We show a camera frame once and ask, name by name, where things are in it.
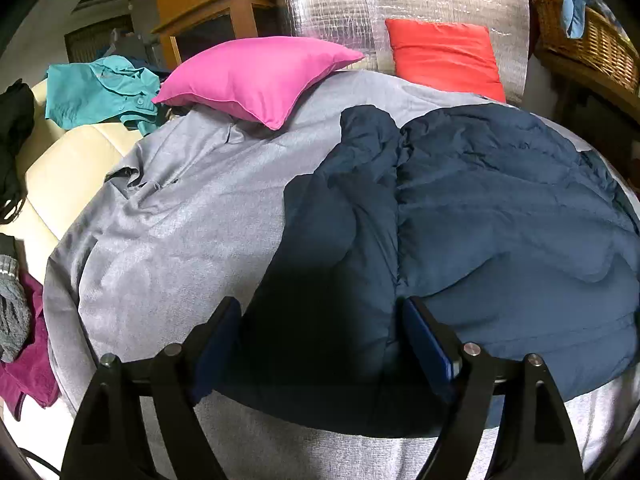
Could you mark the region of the pink pillow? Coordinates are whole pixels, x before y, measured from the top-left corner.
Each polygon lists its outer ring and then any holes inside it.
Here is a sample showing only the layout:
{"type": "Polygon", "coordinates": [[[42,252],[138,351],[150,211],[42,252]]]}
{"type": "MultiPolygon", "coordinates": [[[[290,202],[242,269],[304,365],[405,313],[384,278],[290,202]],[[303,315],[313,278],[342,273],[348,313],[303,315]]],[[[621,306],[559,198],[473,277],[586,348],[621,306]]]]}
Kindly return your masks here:
{"type": "Polygon", "coordinates": [[[231,40],[182,62],[152,102],[203,104],[276,131],[305,90],[362,59],[359,51],[317,38],[231,40]]]}

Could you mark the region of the wooden side table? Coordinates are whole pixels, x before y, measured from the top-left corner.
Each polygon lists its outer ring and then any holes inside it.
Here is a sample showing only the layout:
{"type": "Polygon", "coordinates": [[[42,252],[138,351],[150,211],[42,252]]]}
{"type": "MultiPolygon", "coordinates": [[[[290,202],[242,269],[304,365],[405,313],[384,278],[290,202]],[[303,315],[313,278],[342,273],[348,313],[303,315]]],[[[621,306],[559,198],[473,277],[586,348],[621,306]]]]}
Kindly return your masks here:
{"type": "Polygon", "coordinates": [[[549,52],[534,59],[558,92],[551,118],[590,142],[625,171],[639,158],[639,97],[608,76],[549,52]]]}

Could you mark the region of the silver foil insulation mat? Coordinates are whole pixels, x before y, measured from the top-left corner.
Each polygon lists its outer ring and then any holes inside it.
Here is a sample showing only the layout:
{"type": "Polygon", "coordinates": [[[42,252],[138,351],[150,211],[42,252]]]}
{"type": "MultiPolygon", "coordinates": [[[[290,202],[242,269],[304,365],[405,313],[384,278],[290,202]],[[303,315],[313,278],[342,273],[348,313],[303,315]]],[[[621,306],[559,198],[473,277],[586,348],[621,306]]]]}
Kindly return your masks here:
{"type": "Polygon", "coordinates": [[[333,41],[363,53],[359,67],[395,70],[389,18],[485,26],[509,103],[521,104],[529,50],[528,0],[277,0],[292,36],[333,41]]]}

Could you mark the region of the black garment on sofa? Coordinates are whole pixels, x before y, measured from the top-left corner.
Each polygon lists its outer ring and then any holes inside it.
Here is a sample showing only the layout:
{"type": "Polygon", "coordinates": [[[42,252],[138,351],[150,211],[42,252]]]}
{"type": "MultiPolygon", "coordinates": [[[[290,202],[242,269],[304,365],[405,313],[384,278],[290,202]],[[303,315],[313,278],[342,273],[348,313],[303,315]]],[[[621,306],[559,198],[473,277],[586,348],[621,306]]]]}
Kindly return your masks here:
{"type": "Polygon", "coordinates": [[[20,212],[24,200],[16,158],[34,128],[35,100],[32,89],[17,79],[1,95],[0,178],[1,223],[8,224],[20,212]]]}

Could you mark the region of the grey knit sweater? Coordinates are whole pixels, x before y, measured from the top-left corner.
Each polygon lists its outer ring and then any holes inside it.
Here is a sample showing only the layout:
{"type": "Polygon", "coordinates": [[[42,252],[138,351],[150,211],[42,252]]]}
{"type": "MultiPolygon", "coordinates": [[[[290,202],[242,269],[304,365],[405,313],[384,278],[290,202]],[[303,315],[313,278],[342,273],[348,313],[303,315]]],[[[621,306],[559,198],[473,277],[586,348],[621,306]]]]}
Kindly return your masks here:
{"type": "Polygon", "coordinates": [[[24,348],[30,332],[32,314],[18,276],[18,262],[9,255],[1,256],[1,361],[14,362],[24,348]]]}

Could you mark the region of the grey bed sheet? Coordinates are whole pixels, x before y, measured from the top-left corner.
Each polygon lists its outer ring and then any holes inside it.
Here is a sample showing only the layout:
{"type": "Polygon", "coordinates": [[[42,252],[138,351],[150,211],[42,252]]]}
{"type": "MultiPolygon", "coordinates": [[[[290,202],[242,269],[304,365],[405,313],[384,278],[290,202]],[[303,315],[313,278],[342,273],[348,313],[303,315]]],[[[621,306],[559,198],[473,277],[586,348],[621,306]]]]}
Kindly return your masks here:
{"type": "MultiPolygon", "coordinates": [[[[227,296],[243,315],[285,227],[284,191],[341,142],[344,110],[371,105],[398,126],[432,110],[499,104],[373,72],[338,72],[308,90],[279,131],[198,105],[140,140],[49,259],[44,310],[64,396],[78,405],[102,354],[147,358],[183,340],[227,296]]],[[[567,400],[585,466],[639,418],[636,360],[567,400]]],[[[423,437],[311,428],[219,390],[198,418],[235,479],[408,479],[431,449],[423,437]]]]}

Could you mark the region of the teal shirt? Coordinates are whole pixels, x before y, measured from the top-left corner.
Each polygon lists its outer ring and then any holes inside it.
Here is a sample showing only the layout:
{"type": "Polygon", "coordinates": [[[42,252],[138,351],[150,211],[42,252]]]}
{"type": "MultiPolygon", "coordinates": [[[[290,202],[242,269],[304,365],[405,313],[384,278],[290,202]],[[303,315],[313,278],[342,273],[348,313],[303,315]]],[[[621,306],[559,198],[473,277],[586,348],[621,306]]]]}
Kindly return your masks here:
{"type": "Polygon", "coordinates": [[[165,121],[154,103],[160,78],[120,55],[90,63],[52,64],[47,70],[44,116],[70,130],[100,122],[121,122],[144,136],[165,121]]]}

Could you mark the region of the orange wooden pillar cabinet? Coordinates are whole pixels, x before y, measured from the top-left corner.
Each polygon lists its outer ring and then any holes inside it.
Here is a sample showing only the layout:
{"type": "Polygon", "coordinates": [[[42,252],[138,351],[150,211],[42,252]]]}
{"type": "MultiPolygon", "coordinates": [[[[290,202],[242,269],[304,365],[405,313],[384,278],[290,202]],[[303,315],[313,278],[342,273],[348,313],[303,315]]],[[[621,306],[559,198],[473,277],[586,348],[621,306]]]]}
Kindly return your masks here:
{"type": "Polygon", "coordinates": [[[222,42],[277,36],[276,0],[156,0],[160,24],[153,30],[167,65],[175,68],[222,42]]]}

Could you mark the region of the magenta garment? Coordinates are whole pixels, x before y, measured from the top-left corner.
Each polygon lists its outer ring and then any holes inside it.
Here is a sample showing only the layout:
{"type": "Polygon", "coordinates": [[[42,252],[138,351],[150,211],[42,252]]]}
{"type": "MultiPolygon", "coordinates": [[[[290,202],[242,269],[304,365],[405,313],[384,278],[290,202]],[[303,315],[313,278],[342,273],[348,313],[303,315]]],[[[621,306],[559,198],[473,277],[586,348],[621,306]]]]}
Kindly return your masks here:
{"type": "Polygon", "coordinates": [[[21,420],[26,398],[32,398],[40,408],[50,408],[60,395],[49,360],[49,334],[43,315],[43,287],[26,271],[20,272],[20,282],[32,312],[32,327],[17,359],[12,363],[1,364],[1,400],[17,422],[21,420]]]}

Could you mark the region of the wicker basket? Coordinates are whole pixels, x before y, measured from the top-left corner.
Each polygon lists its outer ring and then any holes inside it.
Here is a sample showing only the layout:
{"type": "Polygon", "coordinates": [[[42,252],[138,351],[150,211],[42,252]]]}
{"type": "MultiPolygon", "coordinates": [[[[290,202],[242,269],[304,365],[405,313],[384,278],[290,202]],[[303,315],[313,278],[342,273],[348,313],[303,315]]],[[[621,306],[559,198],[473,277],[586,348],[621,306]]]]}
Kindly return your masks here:
{"type": "Polygon", "coordinates": [[[639,53],[600,13],[586,7],[582,36],[570,39],[562,29],[561,0],[534,0],[540,37],[537,49],[549,51],[597,70],[626,90],[639,88],[639,53]]]}

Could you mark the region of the navy blue puffer jacket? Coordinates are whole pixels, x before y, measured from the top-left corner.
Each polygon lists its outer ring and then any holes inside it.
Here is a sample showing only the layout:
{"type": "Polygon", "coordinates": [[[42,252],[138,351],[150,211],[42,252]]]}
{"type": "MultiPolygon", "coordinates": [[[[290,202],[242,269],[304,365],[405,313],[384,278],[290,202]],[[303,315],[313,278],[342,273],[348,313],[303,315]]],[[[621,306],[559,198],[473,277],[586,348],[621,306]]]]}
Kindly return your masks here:
{"type": "Polygon", "coordinates": [[[495,104],[403,126],[355,106],[341,127],[285,188],[221,393],[311,428],[434,434],[446,402],[411,348],[414,296],[493,356],[539,353],[564,399],[636,360],[639,220],[599,155],[495,104]]]}

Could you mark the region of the cream leather sofa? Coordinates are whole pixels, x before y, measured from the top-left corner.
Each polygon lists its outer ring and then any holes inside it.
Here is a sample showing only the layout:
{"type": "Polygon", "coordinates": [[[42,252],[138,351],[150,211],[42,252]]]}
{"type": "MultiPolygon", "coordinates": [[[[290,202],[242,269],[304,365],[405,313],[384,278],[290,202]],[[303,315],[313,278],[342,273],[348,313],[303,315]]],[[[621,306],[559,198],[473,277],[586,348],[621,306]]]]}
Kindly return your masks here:
{"type": "MultiPolygon", "coordinates": [[[[21,268],[44,282],[50,253],[101,187],[106,174],[142,135],[120,122],[64,130],[44,117],[47,83],[32,87],[35,125],[17,156],[26,200],[17,218],[1,231],[16,238],[21,268]]],[[[62,466],[73,415],[63,399],[40,408],[28,398],[20,420],[2,410],[15,443],[55,468],[62,466]]]]}

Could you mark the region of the light blue cloth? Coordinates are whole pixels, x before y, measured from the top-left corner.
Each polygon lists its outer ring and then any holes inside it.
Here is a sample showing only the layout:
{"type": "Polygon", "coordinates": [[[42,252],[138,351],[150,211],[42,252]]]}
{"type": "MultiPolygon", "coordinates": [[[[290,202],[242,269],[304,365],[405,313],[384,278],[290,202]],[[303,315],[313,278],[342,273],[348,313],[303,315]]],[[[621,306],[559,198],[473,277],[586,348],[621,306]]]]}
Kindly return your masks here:
{"type": "Polygon", "coordinates": [[[567,39],[582,39],[586,26],[586,7],[590,0],[563,0],[561,26],[567,39]]]}

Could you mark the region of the red pillow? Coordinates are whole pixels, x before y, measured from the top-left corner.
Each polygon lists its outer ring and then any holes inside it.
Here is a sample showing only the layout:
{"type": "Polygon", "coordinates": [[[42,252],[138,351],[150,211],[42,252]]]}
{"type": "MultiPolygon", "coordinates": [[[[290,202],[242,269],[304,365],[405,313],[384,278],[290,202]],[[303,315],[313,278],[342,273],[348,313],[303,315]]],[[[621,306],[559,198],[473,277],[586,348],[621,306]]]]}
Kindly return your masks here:
{"type": "Polygon", "coordinates": [[[395,74],[414,84],[506,102],[485,26],[388,18],[395,74]]]}

